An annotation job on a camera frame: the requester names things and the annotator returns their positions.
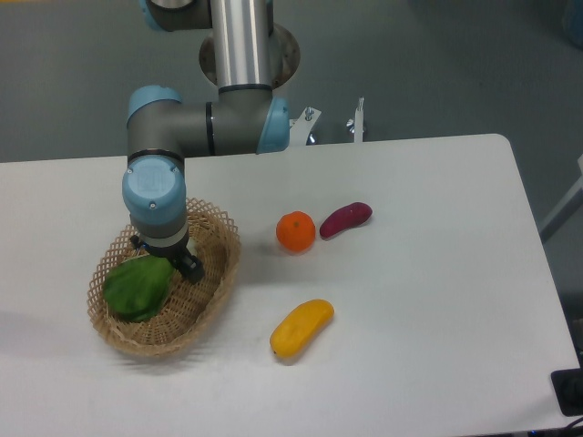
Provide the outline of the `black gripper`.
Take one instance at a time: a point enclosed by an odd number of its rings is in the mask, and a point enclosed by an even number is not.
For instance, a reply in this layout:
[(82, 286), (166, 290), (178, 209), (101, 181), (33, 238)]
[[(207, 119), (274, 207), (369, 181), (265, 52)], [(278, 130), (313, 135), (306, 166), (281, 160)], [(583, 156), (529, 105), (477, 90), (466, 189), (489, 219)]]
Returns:
[(147, 255), (167, 259), (173, 268), (191, 284), (199, 283), (205, 276), (202, 261), (193, 255), (188, 249), (189, 238), (184, 237), (179, 242), (167, 247), (157, 247), (149, 245), (138, 235), (133, 235), (130, 239), (131, 251), (130, 259), (140, 258)]

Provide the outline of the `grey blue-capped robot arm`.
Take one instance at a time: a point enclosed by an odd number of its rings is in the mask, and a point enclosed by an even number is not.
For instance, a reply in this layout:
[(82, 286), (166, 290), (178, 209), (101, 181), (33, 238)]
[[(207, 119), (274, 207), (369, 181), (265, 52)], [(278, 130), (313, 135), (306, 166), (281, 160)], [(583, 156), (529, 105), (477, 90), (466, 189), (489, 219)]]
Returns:
[(287, 103), (272, 88), (270, 1), (142, 1), (148, 25), (212, 32), (218, 98), (183, 104), (163, 86), (143, 86), (128, 102), (128, 164), (122, 198), (137, 246), (166, 259), (191, 283), (204, 268), (189, 250), (186, 158), (283, 151), (290, 142)]

